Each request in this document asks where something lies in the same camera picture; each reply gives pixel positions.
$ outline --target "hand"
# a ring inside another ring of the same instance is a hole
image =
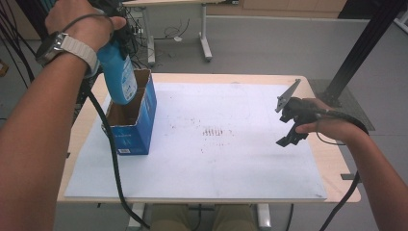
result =
[[[321,109],[333,110],[319,99],[305,98],[303,100],[310,101]],[[296,127],[295,131],[299,134],[320,132],[328,138],[336,141],[342,141],[344,143],[348,142],[350,139],[353,139],[354,135],[361,134],[362,132],[361,129],[356,127],[354,124],[330,116],[324,116],[314,123],[300,125]]]
[[[97,11],[88,0],[58,0],[45,18],[48,34],[61,31],[74,19],[89,13],[97,13]],[[111,21],[114,24],[114,30],[126,24],[126,19],[123,17],[111,17]],[[97,52],[108,42],[112,29],[108,18],[93,16],[76,22],[66,32]]]

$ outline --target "watch strap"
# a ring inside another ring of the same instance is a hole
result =
[[[88,64],[89,69],[87,70],[85,77],[90,77],[96,73],[99,62],[96,57],[95,51],[88,45],[73,37],[70,37],[69,35],[66,35],[64,37],[63,43],[61,44],[61,48],[64,51],[78,56]]]

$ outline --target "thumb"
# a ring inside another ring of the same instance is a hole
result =
[[[304,133],[311,133],[316,132],[316,124],[315,123],[308,123],[302,124],[295,128],[296,133],[304,134]]]
[[[126,25],[126,19],[120,16],[111,17],[111,21],[114,24],[114,29],[119,30]]]

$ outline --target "khaki pants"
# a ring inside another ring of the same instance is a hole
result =
[[[153,206],[151,231],[191,231],[187,205]],[[256,231],[249,205],[216,205],[213,231]]]

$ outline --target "white paper sheet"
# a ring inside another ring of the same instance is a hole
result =
[[[156,83],[150,153],[119,156],[126,197],[323,200],[307,141],[281,147],[293,123],[279,120],[287,86]],[[110,98],[103,107],[107,108]],[[117,197],[110,147],[97,118],[65,196]]]

